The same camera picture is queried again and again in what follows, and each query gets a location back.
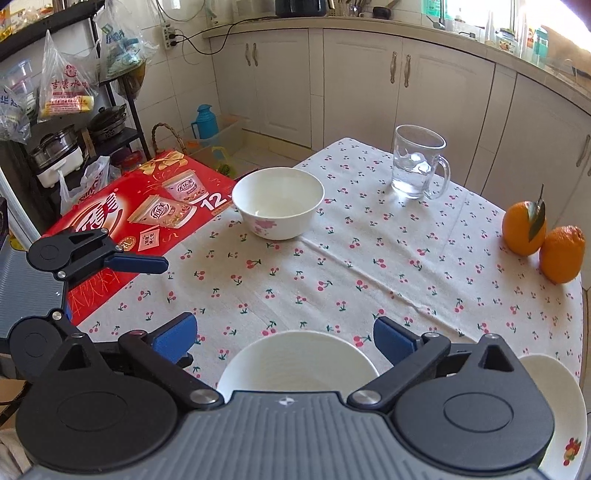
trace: electrical outlet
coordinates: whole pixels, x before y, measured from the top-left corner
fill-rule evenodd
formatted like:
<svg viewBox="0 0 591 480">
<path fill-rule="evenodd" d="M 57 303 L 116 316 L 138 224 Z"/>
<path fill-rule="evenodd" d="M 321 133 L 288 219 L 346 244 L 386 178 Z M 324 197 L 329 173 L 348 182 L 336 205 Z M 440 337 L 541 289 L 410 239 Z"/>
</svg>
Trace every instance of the electrical outlet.
<svg viewBox="0 0 591 480">
<path fill-rule="evenodd" d="M 173 46 L 170 44 L 171 38 L 170 35 L 174 35 L 174 28 L 170 25 L 169 22 L 161 23 L 160 27 L 162 27 L 162 37 L 164 40 L 164 49 L 170 50 Z"/>
</svg>

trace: red cardboard box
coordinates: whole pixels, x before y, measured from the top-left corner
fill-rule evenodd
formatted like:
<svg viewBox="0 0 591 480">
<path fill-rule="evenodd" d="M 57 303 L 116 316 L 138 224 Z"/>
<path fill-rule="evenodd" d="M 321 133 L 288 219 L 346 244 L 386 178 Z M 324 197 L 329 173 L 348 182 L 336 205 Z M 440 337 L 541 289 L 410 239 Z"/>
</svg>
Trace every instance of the red cardboard box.
<svg viewBox="0 0 591 480">
<path fill-rule="evenodd" d="M 46 235 L 108 228 L 125 251 L 165 255 L 230 206 L 235 182 L 180 152 L 162 153 L 76 205 Z M 80 324 L 134 273 L 105 268 L 68 294 L 72 323 Z"/>
</svg>

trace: pot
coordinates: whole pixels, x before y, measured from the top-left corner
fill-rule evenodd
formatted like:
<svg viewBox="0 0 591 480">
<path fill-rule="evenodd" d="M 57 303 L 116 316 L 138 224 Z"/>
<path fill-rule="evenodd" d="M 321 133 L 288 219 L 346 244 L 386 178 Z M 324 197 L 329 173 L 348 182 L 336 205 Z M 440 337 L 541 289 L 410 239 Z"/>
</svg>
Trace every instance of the pot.
<svg viewBox="0 0 591 480">
<path fill-rule="evenodd" d="M 99 113 L 88 123 L 88 131 L 92 135 L 93 132 L 104 130 L 121 119 L 125 122 L 127 117 L 126 109 L 127 105 L 115 105 L 108 108 L 100 107 Z"/>
<path fill-rule="evenodd" d="M 77 146 L 78 137 L 74 131 L 74 125 L 70 125 L 55 134 L 45 135 L 39 146 L 31 152 L 31 158 L 41 171 L 61 160 Z"/>
<path fill-rule="evenodd" d="M 127 105 L 100 107 L 99 113 L 88 124 L 88 133 L 94 143 L 102 143 L 125 129 Z"/>
</svg>

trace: jar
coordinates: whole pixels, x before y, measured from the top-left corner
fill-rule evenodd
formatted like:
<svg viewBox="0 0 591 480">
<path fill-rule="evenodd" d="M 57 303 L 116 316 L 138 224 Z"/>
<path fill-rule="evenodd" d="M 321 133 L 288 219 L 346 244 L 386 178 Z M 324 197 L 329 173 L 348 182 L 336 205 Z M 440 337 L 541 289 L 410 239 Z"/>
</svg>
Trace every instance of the jar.
<svg viewBox="0 0 591 480">
<path fill-rule="evenodd" d="M 515 55 L 517 50 L 517 40 L 515 34 L 508 28 L 501 28 L 498 33 L 498 45 L 499 48 L 511 55 Z"/>
</svg>

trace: cabinet door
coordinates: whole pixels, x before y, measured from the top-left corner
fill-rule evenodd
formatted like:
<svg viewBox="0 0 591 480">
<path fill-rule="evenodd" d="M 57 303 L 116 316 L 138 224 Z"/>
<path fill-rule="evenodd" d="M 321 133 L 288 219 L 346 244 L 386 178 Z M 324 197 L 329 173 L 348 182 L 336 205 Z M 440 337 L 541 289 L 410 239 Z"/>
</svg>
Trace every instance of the cabinet door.
<svg viewBox="0 0 591 480">
<path fill-rule="evenodd" d="M 583 172 L 557 224 L 576 225 L 583 231 L 585 238 L 589 239 L 591 238 L 591 161 L 586 163 Z M 589 248 L 585 252 L 581 278 L 583 288 L 585 290 L 591 288 L 591 252 Z"/>
<path fill-rule="evenodd" d="M 308 30 L 252 34 L 260 132 L 311 147 Z"/>
<path fill-rule="evenodd" d="M 396 125 L 420 125 L 440 134 L 447 142 L 443 155 L 451 166 L 452 180 L 464 185 L 484 123 L 495 65 L 407 38 L 400 60 L 403 75 Z"/>
<path fill-rule="evenodd" d="M 351 137 L 390 151 L 402 39 L 324 30 L 324 144 Z"/>
<path fill-rule="evenodd" d="M 224 37 L 212 38 L 212 51 L 218 51 L 223 41 Z M 229 35 L 222 51 L 213 55 L 213 68 L 222 113 L 247 118 L 245 128 L 258 132 L 251 34 Z"/>
<path fill-rule="evenodd" d="M 513 101 L 482 196 L 507 210 L 537 200 L 544 184 L 548 227 L 564 210 L 591 145 L 591 117 L 546 87 L 517 76 Z"/>
</svg>

